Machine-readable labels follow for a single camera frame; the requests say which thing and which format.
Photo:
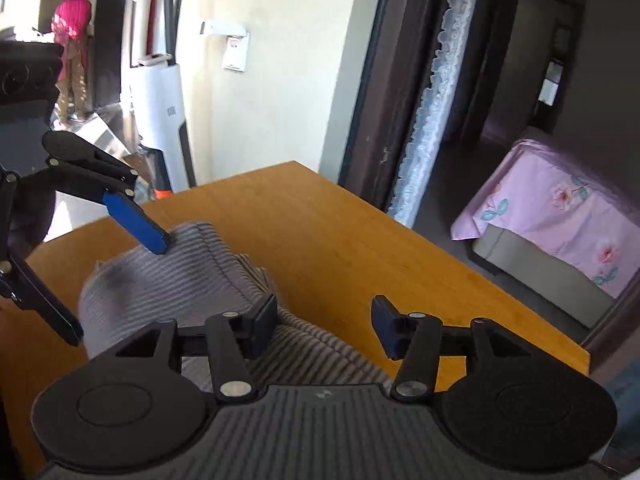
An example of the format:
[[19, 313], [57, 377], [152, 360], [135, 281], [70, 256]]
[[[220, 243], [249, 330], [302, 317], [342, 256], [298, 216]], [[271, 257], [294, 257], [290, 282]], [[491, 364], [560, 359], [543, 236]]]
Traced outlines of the striped white black garment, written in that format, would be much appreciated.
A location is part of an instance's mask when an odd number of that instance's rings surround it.
[[[157, 320], [198, 326], [213, 314], [243, 313], [278, 291], [266, 269], [232, 252], [210, 224], [186, 223], [172, 236], [167, 254], [138, 246], [98, 263], [85, 281], [78, 318], [89, 358]], [[267, 350], [247, 368], [258, 387], [392, 385], [382, 368], [286, 307], [278, 309]]]

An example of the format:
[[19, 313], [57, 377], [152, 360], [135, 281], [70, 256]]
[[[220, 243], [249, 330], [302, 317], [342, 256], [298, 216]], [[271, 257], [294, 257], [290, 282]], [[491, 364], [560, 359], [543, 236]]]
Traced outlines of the person in pink jacket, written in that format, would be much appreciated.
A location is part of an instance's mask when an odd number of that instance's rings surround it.
[[58, 119], [70, 119], [70, 104], [79, 119], [87, 113], [87, 64], [92, 5], [89, 0], [64, 0], [51, 22], [54, 42], [63, 47], [62, 70], [58, 75]]

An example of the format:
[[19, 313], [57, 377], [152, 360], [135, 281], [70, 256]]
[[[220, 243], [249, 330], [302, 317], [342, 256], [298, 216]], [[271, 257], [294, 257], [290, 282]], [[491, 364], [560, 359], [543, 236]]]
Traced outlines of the white tall air conditioner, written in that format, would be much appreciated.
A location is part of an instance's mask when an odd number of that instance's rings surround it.
[[130, 91], [140, 148], [163, 153], [172, 194], [194, 188], [179, 65], [166, 53], [140, 58], [131, 70]]

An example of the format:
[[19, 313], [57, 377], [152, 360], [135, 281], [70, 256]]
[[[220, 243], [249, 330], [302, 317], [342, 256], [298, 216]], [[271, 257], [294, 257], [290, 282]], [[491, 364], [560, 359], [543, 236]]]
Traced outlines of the bed with pink floral sheet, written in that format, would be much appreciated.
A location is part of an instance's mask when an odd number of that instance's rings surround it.
[[534, 128], [458, 215], [453, 240], [586, 327], [639, 270], [639, 208]]

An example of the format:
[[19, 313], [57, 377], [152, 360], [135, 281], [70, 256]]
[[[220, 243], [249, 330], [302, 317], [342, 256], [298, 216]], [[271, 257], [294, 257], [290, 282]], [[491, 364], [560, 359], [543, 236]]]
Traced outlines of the white lace curtain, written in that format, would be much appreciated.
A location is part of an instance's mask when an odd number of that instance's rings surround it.
[[451, 113], [477, 0], [447, 0], [436, 50], [428, 66], [428, 83], [420, 95], [409, 142], [401, 159], [387, 214], [411, 228]]

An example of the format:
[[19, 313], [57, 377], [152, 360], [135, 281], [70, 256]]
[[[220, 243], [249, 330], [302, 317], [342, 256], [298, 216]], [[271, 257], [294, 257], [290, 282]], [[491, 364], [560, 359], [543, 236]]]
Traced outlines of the white wall power socket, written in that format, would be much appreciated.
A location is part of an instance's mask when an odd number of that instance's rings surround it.
[[250, 34], [244, 36], [228, 36], [224, 55], [222, 56], [222, 68], [232, 72], [244, 73], [250, 46]]

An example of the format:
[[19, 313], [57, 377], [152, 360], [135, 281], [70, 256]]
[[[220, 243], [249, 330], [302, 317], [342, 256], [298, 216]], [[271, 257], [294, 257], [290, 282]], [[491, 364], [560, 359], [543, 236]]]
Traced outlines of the dark brown door frame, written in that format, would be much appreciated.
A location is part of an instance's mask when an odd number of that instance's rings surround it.
[[378, 0], [338, 184], [372, 206], [390, 202], [447, 0]]

